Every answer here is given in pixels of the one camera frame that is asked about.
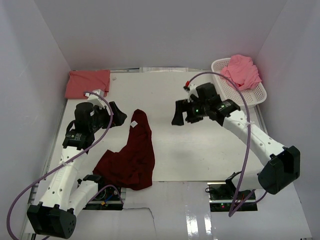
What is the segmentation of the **dark red t-shirt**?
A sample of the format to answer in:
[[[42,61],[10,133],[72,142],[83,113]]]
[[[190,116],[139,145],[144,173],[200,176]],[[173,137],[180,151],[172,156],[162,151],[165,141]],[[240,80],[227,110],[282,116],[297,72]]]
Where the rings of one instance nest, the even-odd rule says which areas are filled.
[[[106,184],[140,191],[152,186],[155,163],[148,117],[144,111],[136,109],[126,145],[119,152],[107,150],[93,174],[101,176]]]

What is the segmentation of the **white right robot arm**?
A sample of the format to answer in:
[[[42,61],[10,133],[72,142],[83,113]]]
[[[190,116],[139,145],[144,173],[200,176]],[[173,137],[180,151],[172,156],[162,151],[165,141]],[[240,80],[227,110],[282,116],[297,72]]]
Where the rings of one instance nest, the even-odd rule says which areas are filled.
[[[269,137],[231,99],[222,100],[212,83],[185,88],[187,99],[175,102],[171,124],[197,123],[208,117],[237,136],[257,156],[263,168],[244,174],[235,172],[225,181],[226,195],[236,200],[244,191],[263,189],[275,195],[300,177],[300,151]]]

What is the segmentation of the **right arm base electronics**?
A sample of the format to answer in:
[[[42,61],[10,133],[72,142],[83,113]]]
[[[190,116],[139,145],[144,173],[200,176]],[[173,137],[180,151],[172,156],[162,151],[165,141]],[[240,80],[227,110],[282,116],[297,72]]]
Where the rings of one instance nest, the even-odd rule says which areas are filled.
[[[205,192],[209,196],[209,206],[212,213],[227,213],[230,211],[233,194],[224,182],[209,182]],[[253,193],[250,198],[237,210],[238,212],[256,212],[258,210],[256,195]]]

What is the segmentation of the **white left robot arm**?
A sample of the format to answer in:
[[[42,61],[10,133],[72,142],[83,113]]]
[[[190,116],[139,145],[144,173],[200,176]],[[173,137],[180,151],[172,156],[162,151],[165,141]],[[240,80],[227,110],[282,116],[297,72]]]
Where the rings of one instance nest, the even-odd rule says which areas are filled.
[[[65,132],[60,169],[53,177],[44,195],[37,204],[28,207],[27,217],[38,235],[69,239],[76,227],[77,215],[91,201],[105,196],[106,187],[102,177],[86,175],[73,190],[81,165],[94,145],[95,133],[100,129],[124,124],[127,115],[115,102],[108,105],[81,102],[74,110],[74,120]]]

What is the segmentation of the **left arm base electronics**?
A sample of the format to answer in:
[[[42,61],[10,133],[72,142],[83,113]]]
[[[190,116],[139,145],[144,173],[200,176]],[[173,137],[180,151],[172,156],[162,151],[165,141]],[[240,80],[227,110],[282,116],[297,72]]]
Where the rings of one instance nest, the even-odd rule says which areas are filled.
[[[121,211],[126,198],[126,188],[116,187],[118,192],[111,186],[105,188],[99,195],[90,201],[83,210],[88,211]]]

